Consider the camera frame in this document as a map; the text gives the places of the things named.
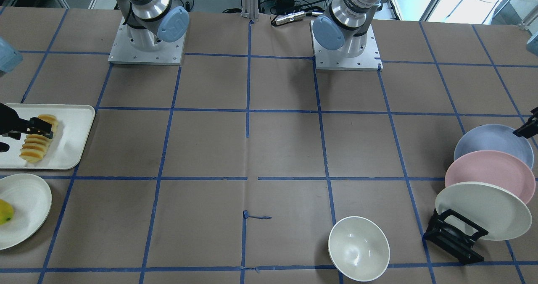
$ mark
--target lemon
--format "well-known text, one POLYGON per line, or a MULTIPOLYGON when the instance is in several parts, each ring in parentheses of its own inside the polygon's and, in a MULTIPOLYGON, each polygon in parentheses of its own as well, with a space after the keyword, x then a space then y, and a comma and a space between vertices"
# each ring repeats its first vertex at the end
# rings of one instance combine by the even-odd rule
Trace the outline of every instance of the lemon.
POLYGON ((0 199, 0 225, 13 219, 13 213, 11 204, 0 199))

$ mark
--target rectangular white tray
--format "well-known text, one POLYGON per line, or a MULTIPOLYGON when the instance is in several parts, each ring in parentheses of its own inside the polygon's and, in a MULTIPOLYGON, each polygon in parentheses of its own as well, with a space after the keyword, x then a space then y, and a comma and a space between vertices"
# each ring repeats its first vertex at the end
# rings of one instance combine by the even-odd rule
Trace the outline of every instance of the rectangular white tray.
POLYGON ((6 105, 26 120, 40 114, 55 115, 59 125, 47 154, 37 163, 28 163, 19 157, 26 135, 23 134, 21 140, 0 137, 1 142, 10 146, 7 152, 0 153, 0 169, 70 169, 79 163, 94 122, 94 108, 66 104, 6 105))

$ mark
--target metal mounting plate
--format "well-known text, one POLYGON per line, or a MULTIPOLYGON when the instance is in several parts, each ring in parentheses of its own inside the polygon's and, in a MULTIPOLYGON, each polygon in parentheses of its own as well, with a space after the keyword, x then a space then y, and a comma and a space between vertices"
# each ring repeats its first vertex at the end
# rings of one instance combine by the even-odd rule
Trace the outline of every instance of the metal mounting plate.
POLYGON ((316 68, 318 70, 348 70, 348 71, 377 71, 383 68, 381 56, 375 36, 373 35, 372 26, 367 32, 368 42, 363 54, 355 58, 347 58, 342 56, 337 50, 331 51, 323 48, 312 33, 312 43, 314 46, 314 54, 316 57, 316 68))
POLYGON ((162 66, 180 66, 183 58, 185 35, 170 43, 163 43, 157 51, 141 51, 133 47, 129 39, 129 30, 123 26, 123 18, 119 24, 114 44, 110 50, 108 61, 115 64, 155 64, 162 66))

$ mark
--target table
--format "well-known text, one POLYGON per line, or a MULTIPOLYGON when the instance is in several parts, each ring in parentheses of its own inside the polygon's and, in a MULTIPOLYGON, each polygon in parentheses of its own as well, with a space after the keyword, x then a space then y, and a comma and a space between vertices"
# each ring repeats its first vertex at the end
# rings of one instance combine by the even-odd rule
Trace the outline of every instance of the table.
POLYGON ((538 281, 537 225, 479 240, 478 266, 421 239, 463 133, 536 107, 526 32, 374 21, 383 71, 316 71, 308 21, 191 16, 179 68, 109 64, 119 11, 0 10, 24 56, 0 102, 97 112, 75 169, 32 172, 52 211, 0 251, 0 282, 350 284, 327 238, 353 215, 389 240, 377 284, 538 281))

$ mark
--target metal connector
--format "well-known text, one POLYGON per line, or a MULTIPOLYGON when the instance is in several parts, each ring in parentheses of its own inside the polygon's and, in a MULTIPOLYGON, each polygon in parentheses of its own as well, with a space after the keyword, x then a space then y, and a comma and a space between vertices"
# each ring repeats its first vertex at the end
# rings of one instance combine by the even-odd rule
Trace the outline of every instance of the metal connector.
POLYGON ((298 21, 298 20, 301 20, 301 19, 303 19, 305 17, 306 17, 306 12, 304 12, 304 11, 291 13, 291 14, 284 15, 284 16, 277 16, 277 18, 273 22, 273 26, 275 26, 275 27, 282 26, 283 24, 298 21))

